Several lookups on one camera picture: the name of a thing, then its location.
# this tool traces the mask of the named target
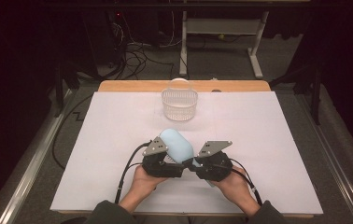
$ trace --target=wire basket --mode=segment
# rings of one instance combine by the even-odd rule
[[[188,83],[187,89],[172,88],[176,81]],[[162,91],[162,105],[164,115],[177,121],[192,119],[196,113],[198,93],[188,80],[184,78],[174,78],[168,83],[168,88]]]

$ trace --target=person's left hand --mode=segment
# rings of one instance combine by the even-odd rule
[[[119,205],[132,213],[135,208],[156,189],[157,185],[166,179],[166,177],[148,175],[141,165],[137,166],[135,168],[133,183]]]

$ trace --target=light blue object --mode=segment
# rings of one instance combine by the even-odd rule
[[[168,146],[167,154],[176,163],[182,163],[185,160],[194,157],[193,147],[182,134],[174,129],[166,129],[160,134],[160,138]],[[193,159],[193,164],[199,166],[197,161]]]

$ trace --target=hand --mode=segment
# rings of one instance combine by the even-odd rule
[[[234,166],[234,170],[245,174],[246,172]],[[260,206],[252,198],[247,182],[240,175],[231,172],[226,178],[217,182],[211,181],[217,186],[223,195],[232,203],[235,203],[247,216],[252,217],[259,210]]]
[[[135,168],[133,183],[119,205],[132,213],[135,208],[156,189],[157,185],[165,181],[165,177],[154,177],[148,175],[144,168],[139,165]]]

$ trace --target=dark sleeve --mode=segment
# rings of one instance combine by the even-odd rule
[[[98,203],[84,224],[135,224],[133,216],[117,204]]]
[[[288,223],[287,220],[282,216],[269,201],[264,202],[258,212],[249,219],[247,224],[284,224]]]

